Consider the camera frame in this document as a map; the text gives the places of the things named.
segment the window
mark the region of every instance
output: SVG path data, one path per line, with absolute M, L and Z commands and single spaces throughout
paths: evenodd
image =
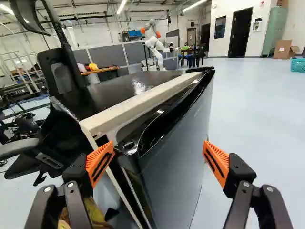
M 221 18 L 216 18 L 215 37 L 214 37 L 215 39 L 224 37 L 226 19 L 227 19 L 227 16 L 223 16 Z

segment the teal basket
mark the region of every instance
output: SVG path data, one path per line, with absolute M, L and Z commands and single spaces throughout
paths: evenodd
M 290 70 L 297 73 L 305 73 L 305 58 L 291 58 Z

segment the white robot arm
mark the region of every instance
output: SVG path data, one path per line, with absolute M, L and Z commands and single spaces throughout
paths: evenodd
M 150 19 L 149 23 L 145 24 L 145 26 L 141 28 L 141 33 L 145 34 L 146 31 L 148 31 L 150 28 L 152 29 L 156 37 L 155 36 L 149 37 L 149 39 L 145 42 L 145 45 L 153 52 L 155 57 L 157 57 L 159 70 L 166 70 L 165 68 L 163 68 L 163 57 L 158 50 L 162 50 L 164 53 L 166 53 L 169 52 L 170 49 L 165 48 L 163 44 L 158 40 L 158 38 L 161 38 L 161 35 L 160 32 L 157 31 L 156 21 L 154 19 Z

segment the green locker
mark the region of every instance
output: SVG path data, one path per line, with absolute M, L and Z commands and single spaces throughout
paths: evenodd
M 280 6 L 271 8 L 262 56 L 274 53 L 276 42 L 283 37 L 287 14 L 287 8 Z

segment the office chair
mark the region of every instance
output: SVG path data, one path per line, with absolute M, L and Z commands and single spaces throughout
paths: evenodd
M 28 31 L 48 35 L 41 26 L 35 11 L 37 0 L 10 0 L 11 8 Z M 70 45 L 61 28 L 55 9 L 48 0 L 41 0 L 61 42 L 61 48 L 46 50 L 37 55 L 45 76 L 50 98 L 86 86 L 81 76 Z M 91 151 L 92 147 L 78 123 L 58 107 L 50 105 L 50 113 L 36 138 L 23 139 L 0 147 L 0 160 L 19 155 L 6 171 L 6 179 L 14 179 L 28 173 L 40 171 L 34 185 L 44 181 L 48 172 L 57 177 L 76 159 L 75 149 Z

